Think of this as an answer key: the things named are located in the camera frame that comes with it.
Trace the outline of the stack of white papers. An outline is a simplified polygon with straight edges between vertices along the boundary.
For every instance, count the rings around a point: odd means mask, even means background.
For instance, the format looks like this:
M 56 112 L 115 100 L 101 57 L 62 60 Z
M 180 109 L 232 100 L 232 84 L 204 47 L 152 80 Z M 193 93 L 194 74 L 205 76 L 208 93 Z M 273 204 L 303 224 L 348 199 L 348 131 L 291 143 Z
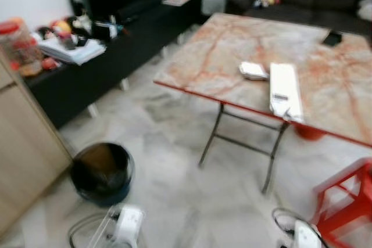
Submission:
M 66 49 L 58 39 L 38 41 L 38 46 L 43 54 L 69 64 L 82 65 L 106 51 L 100 41 L 88 40 L 85 46 L 76 47 L 73 51 Z

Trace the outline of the light wooden cabinet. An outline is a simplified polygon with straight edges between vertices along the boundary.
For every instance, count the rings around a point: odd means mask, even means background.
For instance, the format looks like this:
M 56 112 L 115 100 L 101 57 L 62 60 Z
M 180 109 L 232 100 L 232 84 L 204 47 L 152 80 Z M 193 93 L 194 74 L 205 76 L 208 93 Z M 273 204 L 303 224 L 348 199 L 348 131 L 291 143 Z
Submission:
M 0 239 L 70 165 L 58 131 L 0 51 Z

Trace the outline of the black and white plush toy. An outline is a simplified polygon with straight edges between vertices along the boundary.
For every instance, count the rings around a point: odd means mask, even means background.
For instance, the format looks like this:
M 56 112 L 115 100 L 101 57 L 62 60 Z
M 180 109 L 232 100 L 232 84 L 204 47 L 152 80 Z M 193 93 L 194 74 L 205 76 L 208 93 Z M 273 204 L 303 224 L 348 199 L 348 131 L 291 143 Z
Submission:
M 69 0 L 73 15 L 66 18 L 67 24 L 71 27 L 74 35 L 83 37 L 91 36 L 91 19 L 88 16 L 84 3 L 77 0 Z

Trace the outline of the red plastic stool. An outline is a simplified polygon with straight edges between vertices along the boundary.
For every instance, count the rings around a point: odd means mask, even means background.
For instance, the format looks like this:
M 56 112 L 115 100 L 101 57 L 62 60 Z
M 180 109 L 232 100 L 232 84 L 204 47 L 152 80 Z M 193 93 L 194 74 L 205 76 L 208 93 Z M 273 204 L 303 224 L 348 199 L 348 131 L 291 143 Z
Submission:
M 372 219 L 372 158 L 351 163 L 314 187 L 317 195 L 312 224 L 331 246 L 352 248 L 333 232 L 358 219 Z

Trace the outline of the black round rubbish bin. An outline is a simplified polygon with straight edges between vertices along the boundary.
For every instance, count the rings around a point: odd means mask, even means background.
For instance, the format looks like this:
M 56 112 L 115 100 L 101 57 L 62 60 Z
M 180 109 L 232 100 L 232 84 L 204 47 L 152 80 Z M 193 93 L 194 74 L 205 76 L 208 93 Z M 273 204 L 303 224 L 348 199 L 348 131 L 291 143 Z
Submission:
M 80 197 L 110 207 L 128 196 L 134 172 L 134 159 L 127 149 L 114 142 L 98 142 L 73 157 L 69 174 Z

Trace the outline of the white cushion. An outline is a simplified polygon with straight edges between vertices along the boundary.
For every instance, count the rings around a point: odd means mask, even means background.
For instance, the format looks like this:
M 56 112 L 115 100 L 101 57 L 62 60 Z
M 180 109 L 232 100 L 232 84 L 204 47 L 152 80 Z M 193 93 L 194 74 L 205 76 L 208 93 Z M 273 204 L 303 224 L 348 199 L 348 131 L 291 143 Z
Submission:
M 372 21 L 372 0 L 359 1 L 356 14 L 362 20 Z

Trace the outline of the long white paper package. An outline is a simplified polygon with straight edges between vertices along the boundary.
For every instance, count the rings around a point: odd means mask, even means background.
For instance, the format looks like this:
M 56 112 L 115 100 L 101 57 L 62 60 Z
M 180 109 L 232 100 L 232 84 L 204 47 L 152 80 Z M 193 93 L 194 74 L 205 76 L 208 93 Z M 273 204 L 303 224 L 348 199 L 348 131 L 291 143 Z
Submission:
M 271 64 L 269 67 L 269 107 L 274 115 L 304 123 L 299 79 L 294 64 Z

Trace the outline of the long black low cabinet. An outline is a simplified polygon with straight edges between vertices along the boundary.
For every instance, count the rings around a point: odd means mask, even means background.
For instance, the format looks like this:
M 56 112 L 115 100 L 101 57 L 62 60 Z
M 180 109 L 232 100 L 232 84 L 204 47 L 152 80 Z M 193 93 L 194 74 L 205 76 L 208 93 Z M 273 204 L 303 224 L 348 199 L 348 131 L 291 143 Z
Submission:
M 63 64 L 24 82 L 56 128 L 66 125 L 130 76 L 192 25 L 203 23 L 202 0 L 160 4 L 125 25 L 103 54 L 77 66 Z

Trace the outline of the marble top folding table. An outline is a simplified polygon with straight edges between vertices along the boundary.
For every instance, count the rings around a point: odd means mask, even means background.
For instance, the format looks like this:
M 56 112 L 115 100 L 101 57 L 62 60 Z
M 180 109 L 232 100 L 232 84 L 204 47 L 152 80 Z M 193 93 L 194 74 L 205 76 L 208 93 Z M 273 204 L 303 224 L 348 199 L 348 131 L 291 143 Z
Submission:
M 280 123 L 271 161 L 284 132 L 295 124 L 311 126 L 339 139 L 372 147 L 372 54 L 362 35 L 343 33 L 335 47 L 321 42 L 327 28 L 215 13 L 166 62 L 154 82 L 209 99 L 226 115 L 226 106 L 252 111 Z M 241 62 L 294 64 L 304 123 L 285 120 L 270 109 L 270 82 L 244 78 Z

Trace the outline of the clear jar with red lid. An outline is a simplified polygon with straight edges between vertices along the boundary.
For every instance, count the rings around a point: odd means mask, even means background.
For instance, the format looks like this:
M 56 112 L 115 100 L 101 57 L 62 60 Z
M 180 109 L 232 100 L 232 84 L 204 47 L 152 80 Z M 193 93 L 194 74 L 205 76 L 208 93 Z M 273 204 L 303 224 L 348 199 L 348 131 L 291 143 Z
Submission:
M 42 73 L 44 55 L 22 18 L 0 21 L 0 46 L 8 55 L 12 70 L 16 70 L 21 77 Z

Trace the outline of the small black flat object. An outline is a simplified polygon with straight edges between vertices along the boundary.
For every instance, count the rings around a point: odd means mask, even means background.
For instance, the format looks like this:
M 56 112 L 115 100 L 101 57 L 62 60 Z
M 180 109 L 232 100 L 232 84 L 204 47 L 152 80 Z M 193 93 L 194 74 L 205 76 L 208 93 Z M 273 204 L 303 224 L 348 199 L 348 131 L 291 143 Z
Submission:
M 340 44 L 343 40 L 343 33 L 335 30 L 330 30 L 324 40 L 321 42 L 325 46 L 335 47 Z

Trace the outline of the red round object under table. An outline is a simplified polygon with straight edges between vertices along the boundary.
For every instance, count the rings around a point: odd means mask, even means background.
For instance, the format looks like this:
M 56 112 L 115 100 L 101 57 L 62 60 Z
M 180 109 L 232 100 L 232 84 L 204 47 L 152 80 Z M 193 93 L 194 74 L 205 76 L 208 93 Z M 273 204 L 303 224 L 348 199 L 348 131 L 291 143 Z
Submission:
M 317 141 L 323 138 L 326 135 L 325 131 L 313 128 L 311 126 L 295 124 L 294 125 L 295 133 L 302 139 L 308 141 Z

